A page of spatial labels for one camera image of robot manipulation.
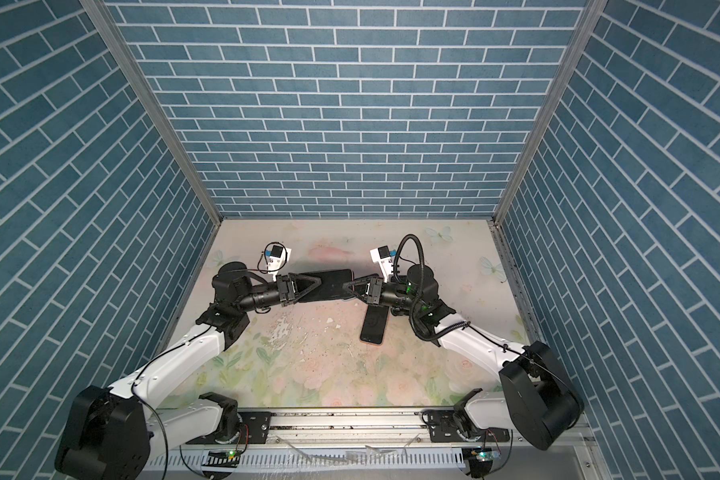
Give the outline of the pink phone case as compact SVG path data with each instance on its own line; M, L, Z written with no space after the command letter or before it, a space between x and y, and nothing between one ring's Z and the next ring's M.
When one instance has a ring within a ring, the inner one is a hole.
M359 339L365 343L380 345L383 342L388 316L388 307L368 305Z

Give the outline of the black phone case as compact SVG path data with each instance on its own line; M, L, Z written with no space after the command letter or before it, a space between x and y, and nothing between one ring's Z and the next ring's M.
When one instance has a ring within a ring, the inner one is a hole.
M354 280L351 269L306 272L306 276L318 278L321 283L300 299L301 303L346 300L352 295L344 289L344 284Z

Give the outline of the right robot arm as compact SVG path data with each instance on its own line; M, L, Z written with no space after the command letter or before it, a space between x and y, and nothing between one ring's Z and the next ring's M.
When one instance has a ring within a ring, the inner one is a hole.
M455 352L498 379L501 397L476 388L454 405L451 422L466 440L512 429L546 450L583 414L579 393L547 344L522 345L473 325L440 298L431 268L414 265L402 279L368 275L342 289L368 306L406 316L418 339Z

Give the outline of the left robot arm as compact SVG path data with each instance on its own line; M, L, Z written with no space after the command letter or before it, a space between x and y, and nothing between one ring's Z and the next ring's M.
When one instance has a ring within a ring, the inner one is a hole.
M150 459L197 437L239 441L245 429L232 398L209 392L175 414L157 408L242 336L249 312L295 304L322 284L316 273L267 281L241 262L223 265L211 281L213 301L179 341L111 385L89 386L74 398L55 469L75 479L134 479Z

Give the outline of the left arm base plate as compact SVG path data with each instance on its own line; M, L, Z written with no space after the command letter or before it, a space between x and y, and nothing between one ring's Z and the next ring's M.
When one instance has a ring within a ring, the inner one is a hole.
M222 438L220 433L196 437L188 442L189 445L263 445L266 443L273 413L270 411L242 411L238 412L238 419L232 435Z

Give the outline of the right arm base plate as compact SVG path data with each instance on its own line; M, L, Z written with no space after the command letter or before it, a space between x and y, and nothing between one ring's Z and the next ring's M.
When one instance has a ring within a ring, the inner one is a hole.
M425 409L420 412L432 443L506 443L510 441L510 431L504 428L480 429L465 413L453 409Z

